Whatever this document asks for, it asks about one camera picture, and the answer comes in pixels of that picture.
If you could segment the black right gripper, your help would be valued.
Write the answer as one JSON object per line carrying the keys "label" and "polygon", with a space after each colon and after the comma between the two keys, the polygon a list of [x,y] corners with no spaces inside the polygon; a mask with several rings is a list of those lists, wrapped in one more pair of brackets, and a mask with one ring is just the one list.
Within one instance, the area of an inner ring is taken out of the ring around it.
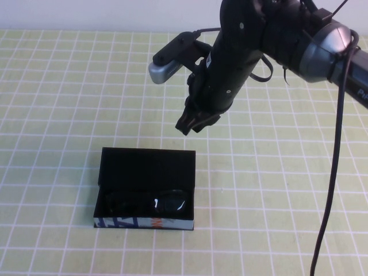
{"label": "black right gripper", "polygon": [[[188,77],[189,96],[175,128],[187,136],[191,130],[199,133],[218,122],[258,61],[259,52],[210,52]],[[198,120],[200,112],[210,115]]]}

